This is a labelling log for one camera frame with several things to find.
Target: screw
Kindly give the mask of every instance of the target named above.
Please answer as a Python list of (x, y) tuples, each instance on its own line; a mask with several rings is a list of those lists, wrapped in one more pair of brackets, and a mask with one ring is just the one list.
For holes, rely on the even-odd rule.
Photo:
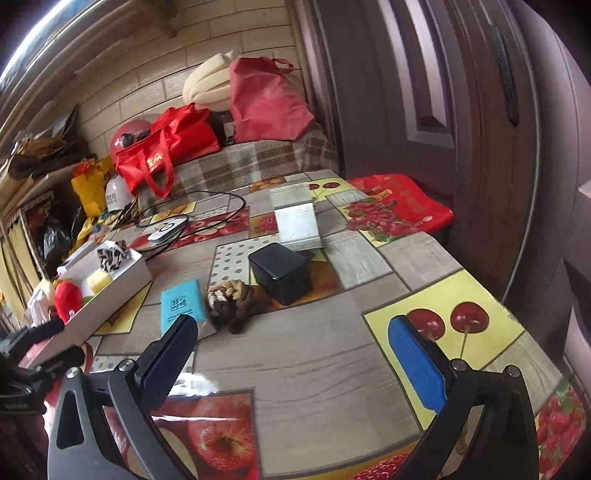
[(515, 365), (508, 365), (507, 373), (512, 377), (518, 377), (521, 375), (521, 370), (519, 370), (519, 368), (517, 368)]
[(452, 360), (452, 368), (457, 372), (463, 372), (468, 368), (468, 364), (461, 358), (454, 358)]
[(74, 378), (78, 373), (80, 373), (80, 369), (78, 367), (72, 367), (67, 370), (66, 377)]
[(134, 367), (134, 365), (135, 362), (131, 358), (127, 358), (119, 364), (118, 368), (121, 372), (127, 372), (131, 370)]

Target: blue gripper pad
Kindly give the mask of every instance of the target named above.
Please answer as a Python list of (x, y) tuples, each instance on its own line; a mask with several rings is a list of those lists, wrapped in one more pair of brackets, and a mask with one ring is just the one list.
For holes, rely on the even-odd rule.
[(388, 343), (423, 407), (439, 414), (447, 400), (443, 376), (397, 317), (388, 325)]

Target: black box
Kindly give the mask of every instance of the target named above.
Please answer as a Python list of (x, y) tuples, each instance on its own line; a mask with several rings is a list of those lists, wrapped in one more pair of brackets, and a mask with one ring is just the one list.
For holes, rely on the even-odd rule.
[(278, 243), (248, 256), (258, 284), (282, 305), (291, 305), (312, 289), (308, 259)]

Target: white tile wall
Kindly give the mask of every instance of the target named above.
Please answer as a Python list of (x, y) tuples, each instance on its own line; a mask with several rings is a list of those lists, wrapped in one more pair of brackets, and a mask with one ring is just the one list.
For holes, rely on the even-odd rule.
[(139, 84), (147, 85), (185, 68), (187, 68), (187, 50), (181, 48), (142, 65), (138, 69)]
[(264, 48), (289, 47), (295, 44), (291, 28), (270, 27), (242, 32), (244, 51), (262, 50)]
[(175, 73), (164, 79), (164, 91), (167, 99), (178, 97), (183, 94), (183, 86), (187, 77), (191, 75), (194, 67)]
[(285, 7), (263, 8), (214, 18), (209, 22), (212, 37), (278, 25), (289, 25)]
[(236, 10), (255, 10), (257, 8), (283, 7), (283, 0), (236, 0)]
[[(55, 97), (52, 115), (80, 105), (80, 134), (99, 157), (126, 121), (182, 105), (184, 81), (216, 53), (270, 56), (300, 62), (284, 0), (175, 0), (179, 27), (167, 38), (143, 25), (89, 62)], [(301, 73), (290, 74), (303, 90)]]
[(203, 22), (211, 18), (223, 17), (236, 11), (234, 0), (214, 0), (196, 7), (187, 8), (181, 12), (183, 26)]
[(121, 100), (121, 118), (123, 120), (132, 118), (144, 110), (165, 101), (164, 82), (160, 80), (151, 83)]

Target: yellow bag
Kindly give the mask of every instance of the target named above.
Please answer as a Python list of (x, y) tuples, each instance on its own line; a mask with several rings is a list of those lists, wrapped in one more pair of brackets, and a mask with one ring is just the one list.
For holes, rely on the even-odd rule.
[(75, 169), (72, 188), (87, 216), (98, 217), (106, 210), (105, 187), (114, 174), (110, 156), (92, 162), (82, 161)]

